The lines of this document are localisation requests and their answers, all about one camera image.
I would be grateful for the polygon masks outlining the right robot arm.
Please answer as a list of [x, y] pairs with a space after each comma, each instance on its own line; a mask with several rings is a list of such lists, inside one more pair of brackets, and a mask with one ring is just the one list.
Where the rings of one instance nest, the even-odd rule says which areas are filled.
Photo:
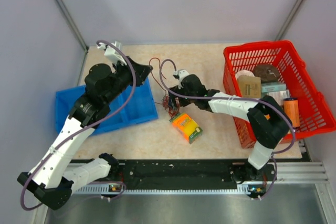
[[175, 71], [173, 77], [179, 83], [169, 88], [171, 108], [194, 104], [200, 110], [227, 114], [250, 124], [256, 143], [247, 159], [245, 174], [252, 180], [262, 176], [274, 149], [292, 126], [275, 99], [268, 95], [262, 99], [240, 98], [207, 89], [198, 76], [186, 70]]

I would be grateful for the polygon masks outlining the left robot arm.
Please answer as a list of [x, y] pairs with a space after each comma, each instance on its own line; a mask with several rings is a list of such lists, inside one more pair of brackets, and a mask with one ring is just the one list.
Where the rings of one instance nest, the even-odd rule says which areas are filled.
[[85, 92], [74, 103], [65, 123], [41, 161], [22, 172], [17, 181], [41, 205], [58, 210], [78, 189], [98, 179], [114, 180], [119, 174], [118, 161], [108, 153], [99, 155], [83, 166], [67, 171], [79, 147], [99, 127], [108, 115], [114, 116], [110, 104], [128, 87], [144, 84], [153, 68], [130, 57], [115, 60], [112, 66], [99, 63], [92, 66], [85, 77]]

